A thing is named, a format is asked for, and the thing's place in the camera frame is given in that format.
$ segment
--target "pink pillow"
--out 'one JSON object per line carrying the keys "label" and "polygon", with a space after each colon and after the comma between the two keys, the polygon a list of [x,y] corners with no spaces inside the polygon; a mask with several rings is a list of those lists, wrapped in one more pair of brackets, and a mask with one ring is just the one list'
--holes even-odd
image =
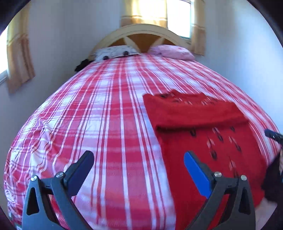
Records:
{"label": "pink pillow", "polygon": [[149,54],[159,57],[167,57],[178,60],[194,61],[195,57],[186,48],[172,45],[158,45],[151,47],[148,51]]}

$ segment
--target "blue gripper pad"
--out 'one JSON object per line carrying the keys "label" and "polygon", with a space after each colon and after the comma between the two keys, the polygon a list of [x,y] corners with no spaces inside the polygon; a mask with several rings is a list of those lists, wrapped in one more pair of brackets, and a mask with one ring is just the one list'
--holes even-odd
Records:
{"label": "blue gripper pad", "polygon": [[211,182],[201,169],[202,163],[192,152],[185,153],[184,163],[196,187],[198,188],[198,191],[202,196],[205,196],[208,199],[212,193]]}

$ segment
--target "plaid bedspread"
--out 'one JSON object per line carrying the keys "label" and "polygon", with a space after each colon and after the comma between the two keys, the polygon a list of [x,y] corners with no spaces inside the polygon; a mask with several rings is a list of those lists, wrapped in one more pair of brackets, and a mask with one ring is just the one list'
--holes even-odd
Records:
{"label": "plaid bedspread", "polygon": [[[31,175],[53,177],[86,151],[95,163],[73,201],[93,229],[174,229],[175,209],[161,149],[142,95],[199,93],[233,101],[249,118],[266,162],[279,146],[264,137],[271,118],[234,84],[201,65],[143,54],[92,63],[28,119],[8,153],[8,210],[21,222]],[[67,225],[52,198],[63,227]]]}

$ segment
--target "metal rivet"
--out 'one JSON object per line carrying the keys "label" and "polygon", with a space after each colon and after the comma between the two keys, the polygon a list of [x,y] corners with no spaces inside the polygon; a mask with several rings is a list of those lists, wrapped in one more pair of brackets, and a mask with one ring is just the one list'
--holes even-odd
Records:
{"label": "metal rivet", "polygon": [[241,175],[241,180],[247,180],[247,177],[245,175]]}
{"label": "metal rivet", "polygon": [[31,181],[36,181],[37,180],[37,176],[32,176],[31,177]]}
{"label": "metal rivet", "polygon": [[221,173],[221,172],[215,172],[215,173],[214,173],[214,176],[215,176],[215,177],[222,177],[222,173]]}
{"label": "metal rivet", "polygon": [[63,172],[58,172],[57,174],[56,174],[56,177],[57,178],[61,178],[61,177],[63,177],[64,176],[64,173]]}

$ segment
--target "wooden headboard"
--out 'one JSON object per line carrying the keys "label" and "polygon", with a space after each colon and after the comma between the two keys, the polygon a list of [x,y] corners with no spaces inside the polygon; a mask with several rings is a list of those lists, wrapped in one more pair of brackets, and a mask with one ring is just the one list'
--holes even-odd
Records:
{"label": "wooden headboard", "polygon": [[94,60],[92,54],[101,48],[129,45],[138,52],[145,53],[151,46],[167,44],[188,48],[188,44],[172,31],[151,24],[134,24],[119,28],[103,38],[91,51],[88,59]]}

